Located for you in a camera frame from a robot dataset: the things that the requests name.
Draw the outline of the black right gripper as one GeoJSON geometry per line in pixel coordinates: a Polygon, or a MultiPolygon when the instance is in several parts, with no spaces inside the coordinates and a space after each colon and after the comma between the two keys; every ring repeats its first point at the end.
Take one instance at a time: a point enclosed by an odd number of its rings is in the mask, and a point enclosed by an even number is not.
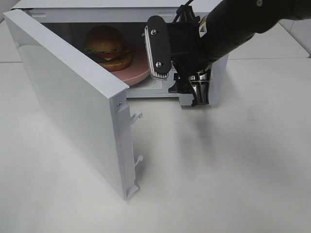
{"type": "Polygon", "coordinates": [[[176,70],[168,92],[192,94],[192,107],[209,104],[209,65],[233,50],[233,9],[215,8],[200,18],[191,8],[179,8],[168,33],[176,70]]]}

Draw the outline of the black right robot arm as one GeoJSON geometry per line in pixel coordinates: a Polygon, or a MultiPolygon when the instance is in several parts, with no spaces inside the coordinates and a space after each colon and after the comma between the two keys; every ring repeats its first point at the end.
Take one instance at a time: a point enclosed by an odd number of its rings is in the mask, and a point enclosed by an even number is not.
{"type": "Polygon", "coordinates": [[[211,65],[282,19],[311,17],[309,0],[223,0],[203,18],[190,1],[168,24],[176,69],[170,93],[192,94],[192,106],[209,104],[211,65]]]}

